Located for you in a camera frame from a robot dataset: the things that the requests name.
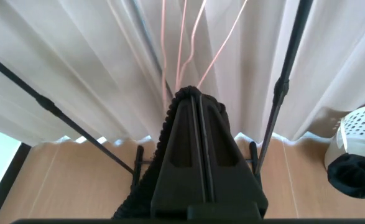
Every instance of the black metal stand base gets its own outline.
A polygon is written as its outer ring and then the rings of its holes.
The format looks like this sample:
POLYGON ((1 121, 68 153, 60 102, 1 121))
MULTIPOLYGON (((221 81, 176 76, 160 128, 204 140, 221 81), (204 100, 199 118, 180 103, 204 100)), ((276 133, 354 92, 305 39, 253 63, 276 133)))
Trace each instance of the black metal stand base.
POLYGON ((259 172, 256 172, 256 167, 258 164, 258 153, 257 153, 257 144, 254 141, 250 142, 250 156, 251 156, 251 159, 246 160, 246 161, 251 162, 252 173, 254 174, 254 177, 256 178, 256 180, 258 181, 258 184, 262 188, 261 175, 259 172))
POLYGON ((139 183, 143 157, 144 157, 144 148, 142 146, 138 146, 137 155, 135 157, 135 163, 134 163, 134 173, 132 174, 131 190, 133 190, 139 183))

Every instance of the white curtain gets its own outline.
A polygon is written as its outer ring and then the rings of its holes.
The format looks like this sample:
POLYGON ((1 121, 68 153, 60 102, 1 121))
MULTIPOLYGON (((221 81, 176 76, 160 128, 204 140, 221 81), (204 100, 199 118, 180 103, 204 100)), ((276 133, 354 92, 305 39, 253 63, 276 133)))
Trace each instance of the white curtain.
MULTIPOLYGON (((183 62, 201 5, 187 1, 183 62)), ((197 85, 242 3, 207 1, 182 86, 197 85)), ((161 6, 161 0, 0 1, 0 61, 96 138, 157 139, 164 119, 161 6)), ((297 7, 298 0, 248 0, 204 81, 201 90, 226 105, 232 135, 262 140, 297 7)), ((168 0, 166 9, 167 83, 174 93, 183 1, 168 0)), ((365 104, 365 0, 313 2, 290 80, 275 127, 289 139, 365 104)), ((1 74, 0 131, 32 145, 79 137, 1 74)))

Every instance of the floor plank seam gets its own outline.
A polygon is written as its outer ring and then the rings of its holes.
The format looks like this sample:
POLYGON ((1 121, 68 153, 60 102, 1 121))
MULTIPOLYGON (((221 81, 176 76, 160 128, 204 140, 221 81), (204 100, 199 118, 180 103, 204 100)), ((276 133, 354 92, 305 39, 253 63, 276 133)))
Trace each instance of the floor plank seam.
POLYGON ((282 140, 282 144, 283 144, 284 159, 286 161, 286 166, 287 166, 287 173, 289 174, 290 188, 292 189, 295 214, 296 214, 297 218, 300 218, 300 216, 298 215, 297 203, 295 201, 295 195, 294 195, 294 189, 293 189, 293 180, 292 180, 292 176, 290 174, 290 167, 289 167, 289 162, 287 160, 287 154, 286 154, 286 148, 284 146, 284 140, 282 140))
POLYGON ((32 208, 30 209, 30 212, 29 212, 29 215, 27 216, 27 218, 30 218, 30 216, 32 215, 32 212, 33 212, 33 210, 34 210, 35 204, 36 204, 37 200, 38 200, 38 199, 39 199, 39 197, 40 197, 40 194, 41 194, 42 189, 44 188, 45 181, 47 180, 47 177, 48 177, 48 175, 49 175, 49 173, 50 173, 50 170, 51 170, 52 164, 53 164, 53 162, 55 161, 55 158, 56 158, 56 156, 57 156, 57 154, 58 154, 58 151, 59 151, 59 149, 60 149, 60 146, 61 146, 61 144, 58 144, 57 150, 55 151, 55 154, 54 154, 54 155, 53 155, 53 157, 52 157, 51 163, 50 163, 50 165, 49 165, 49 167, 48 167, 48 169, 47 169, 47 171, 46 171, 46 173, 45 173, 44 180, 43 180, 43 182, 41 183, 41 186, 40 186, 39 192, 37 192, 37 195, 36 195, 36 197, 35 197, 35 199, 34 199, 34 202, 33 202, 32 208))

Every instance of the string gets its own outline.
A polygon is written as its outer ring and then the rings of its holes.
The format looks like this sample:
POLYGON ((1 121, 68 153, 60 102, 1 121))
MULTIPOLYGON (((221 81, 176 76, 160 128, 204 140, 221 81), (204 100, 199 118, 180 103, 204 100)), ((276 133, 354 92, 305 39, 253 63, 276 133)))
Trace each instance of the string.
POLYGON ((215 54, 214 59, 211 61, 210 65, 208 66, 208 68, 207 68, 207 70, 206 70, 206 72, 205 72, 205 73, 204 73, 204 75, 202 76, 202 78, 201 78, 201 80, 200 80, 199 84, 197 85, 197 88, 200 88, 201 84, 203 83, 203 80, 206 78, 206 76, 207 76, 208 72, 210 71, 211 67, 212 67, 212 66, 213 66, 213 64, 215 63, 215 60, 218 58, 219 54, 220 54, 220 53, 221 53, 221 51, 223 50, 223 48, 224 48, 224 46, 225 46, 226 42, 228 41, 229 37, 230 37, 230 36, 231 36, 231 34, 232 34, 232 31, 233 31, 234 27, 235 27, 235 26, 236 26, 236 24, 238 23, 239 17, 240 17, 240 15, 241 15, 241 13, 243 12, 243 9, 244 9, 244 6, 246 5, 246 3, 247 3, 247 0, 245 0, 245 1, 244 1, 243 5, 242 5, 242 8, 240 9, 239 14, 238 14, 238 16, 237 16, 236 20, 234 21, 233 26, 232 26, 232 28, 231 28, 231 30, 230 30, 230 32, 229 32, 229 34, 228 34, 228 36, 226 36, 225 41, 222 43, 222 45, 221 45, 221 47, 219 48, 219 50, 218 50, 217 54, 215 54))
POLYGON ((165 70, 167 68, 167 56, 165 54, 165 46, 164 46, 164 27, 165 27, 165 0, 162 3, 162 28, 160 34, 160 43, 162 45, 162 53, 163 53, 163 70, 162 70, 162 96, 163 96, 163 111, 167 112, 167 92, 165 87, 165 70))
POLYGON ((206 2, 207 2, 207 0, 203 0, 203 2, 201 4, 201 7, 200 7, 200 10, 199 10, 199 14, 197 15, 197 18, 196 18, 196 21, 195 21, 195 25, 193 26, 192 36, 190 37, 190 43, 191 43, 190 44, 190 55, 189 55, 188 60, 182 65, 181 72, 179 74, 180 77, 179 77, 178 83, 176 85, 176 90, 178 90, 180 88, 181 81, 182 81, 182 78, 183 78, 183 74, 185 72, 185 69, 186 69, 188 63, 192 60, 193 54, 195 53, 195 34, 196 34, 196 30, 197 30, 197 26, 199 24, 199 20, 200 20, 201 14, 203 13, 203 10, 205 8, 206 2))
POLYGON ((181 36, 180 36, 180 45, 178 48, 178 62, 177 62, 177 77, 175 79, 175 92, 179 90, 179 77, 180 77, 180 62, 181 62, 181 48, 182 48, 182 37, 183 30, 185 25, 185 12, 187 10, 187 0, 183 3, 183 13, 182 13, 182 23, 181 23, 181 36))

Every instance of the black knitted cloth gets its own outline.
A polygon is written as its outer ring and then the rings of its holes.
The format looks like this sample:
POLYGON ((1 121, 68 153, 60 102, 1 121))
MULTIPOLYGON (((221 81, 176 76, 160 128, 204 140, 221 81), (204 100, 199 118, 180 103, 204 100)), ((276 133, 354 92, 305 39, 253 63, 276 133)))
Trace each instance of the black knitted cloth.
MULTIPOLYGON (((157 143, 157 150, 155 151, 154 158, 150 164, 148 170, 145 172, 139 185, 128 195, 127 199, 120 205, 120 207, 114 213, 112 219, 117 218, 150 218, 150 202, 156 187, 157 179, 159 177, 160 170, 165 155, 167 144, 169 143, 169 137, 172 130, 172 125, 177 113, 179 103, 194 96, 199 99, 201 92, 193 86, 181 88, 179 92, 175 94, 167 117, 163 123, 163 130, 160 132, 159 142, 157 143)), ((209 95, 203 95, 210 99, 218 107, 219 113, 223 117, 227 127, 229 129, 228 114, 225 111, 225 106, 222 103, 218 103, 215 98, 209 95)))

